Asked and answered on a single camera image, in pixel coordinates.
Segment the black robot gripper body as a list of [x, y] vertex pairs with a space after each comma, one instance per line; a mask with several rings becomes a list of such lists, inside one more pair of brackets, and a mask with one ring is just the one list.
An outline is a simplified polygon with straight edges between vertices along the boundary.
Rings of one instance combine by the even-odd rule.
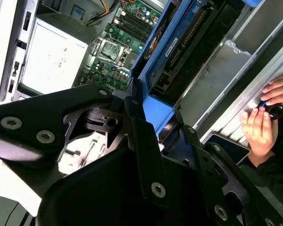
[[146, 158], [145, 182], [136, 155], [113, 151], [55, 183], [38, 210], [39, 226], [197, 226], [188, 205], [194, 199], [178, 176], [190, 168], [162, 157]]

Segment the person's right hand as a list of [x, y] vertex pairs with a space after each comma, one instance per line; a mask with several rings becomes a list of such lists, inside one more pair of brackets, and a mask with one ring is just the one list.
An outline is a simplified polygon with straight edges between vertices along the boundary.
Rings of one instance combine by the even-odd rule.
[[277, 135], [278, 121], [272, 122], [264, 107], [254, 108], [242, 115], [242, 131], [250, 145], [251, 153], [263, 157], [272, 150]]

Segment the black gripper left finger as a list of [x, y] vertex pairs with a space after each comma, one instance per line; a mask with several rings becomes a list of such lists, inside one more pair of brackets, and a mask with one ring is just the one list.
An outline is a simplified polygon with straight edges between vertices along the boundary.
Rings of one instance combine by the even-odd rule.
[[59, 206], [91, 205], [91, 196], [120, 197], [120, 191], [99, 183], [85, 170], [60, 179], [56, 169], [66, 146], [93, 132], [106, 134], [106, 150], [118, 149], [124, 138], [134, 152], [138, 184], [129, 185], [140, 201], [168, 207], [167, 180], [153, 125], [146, 122], [142, 88], [134, 84], [124, 98], [89, 84], [0, 105], [0, 159], [43, 200]]

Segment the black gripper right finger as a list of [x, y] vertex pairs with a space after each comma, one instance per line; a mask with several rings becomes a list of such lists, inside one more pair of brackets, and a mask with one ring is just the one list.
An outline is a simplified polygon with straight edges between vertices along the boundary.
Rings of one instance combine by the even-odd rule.
[[188, 206], [198, 226], [283, 226], [283, 217], [216, 143], [203, 145], [179, 110], [159, 135], [163, 155], [190, 168], [178, 176], [194, 199]]

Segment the person's left hand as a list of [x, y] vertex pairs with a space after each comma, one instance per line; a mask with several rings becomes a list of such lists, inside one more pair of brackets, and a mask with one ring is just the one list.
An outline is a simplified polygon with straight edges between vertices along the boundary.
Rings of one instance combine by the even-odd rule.
[[266, 105], [283, 103], [283, 75], [271, 80], [262, 93], [261, 101], [266, 101]]

